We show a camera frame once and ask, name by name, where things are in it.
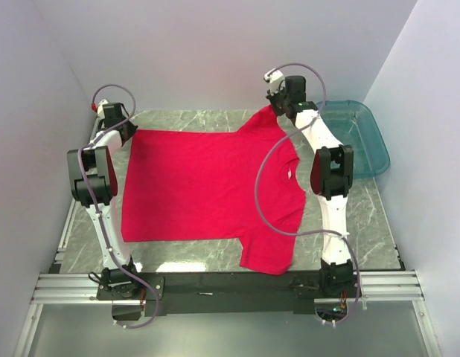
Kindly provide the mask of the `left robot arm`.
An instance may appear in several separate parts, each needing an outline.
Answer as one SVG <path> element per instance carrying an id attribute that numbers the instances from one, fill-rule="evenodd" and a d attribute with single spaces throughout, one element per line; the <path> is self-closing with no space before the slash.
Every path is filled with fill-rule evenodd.
<path id="1" fill-rule="evenodd" d="M 137 126 L 128 121 L 107 132 L 129 115 L 124 105 L 102 100 L 92 108 L 99 121 L 91 146 L 72 149 L 66 156 L 71 194 L 91 218 L 103 255 L 102 272 L 88 273 L 88 278 L 98 284 L 97 299 L 130 300 L 138 298 L 143 287 L 134 276 L 137 270 L 121 234 L 115 203 L 118 180 L 112 154 L 135 134 Z"/>

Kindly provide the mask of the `red t shirt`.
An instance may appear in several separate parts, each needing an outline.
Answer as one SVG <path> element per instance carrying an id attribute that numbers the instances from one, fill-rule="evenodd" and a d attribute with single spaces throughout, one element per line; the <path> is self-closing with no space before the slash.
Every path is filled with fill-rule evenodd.
<path id="1" fill-rule="evenodd" d="M 126 242 L 236 238 L 242 267 L 283 274 L 306 202 L 298 163 L 268 106 L 235 132 L 139 130 L 131 143 L 122 236 Z"/>

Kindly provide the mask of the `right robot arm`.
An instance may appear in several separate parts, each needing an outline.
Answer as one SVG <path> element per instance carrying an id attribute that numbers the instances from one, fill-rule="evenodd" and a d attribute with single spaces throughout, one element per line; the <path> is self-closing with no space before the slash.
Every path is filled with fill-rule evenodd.
<path id="1" fill-rule="evenodd" d="M 313 102 L 306 101 L 306 79 L 284 76 L 279 70 L 264 75 L 266 98 L 276 115 L 284 115 L 302 131 L 314 152 L 310 186 L 322 212 L 323 248 L 317 288 L 334 297 L 354 285 L 354 259 L 348 237 L 346 206 L 353 184 L 354 150 L 328 129 Z"/>

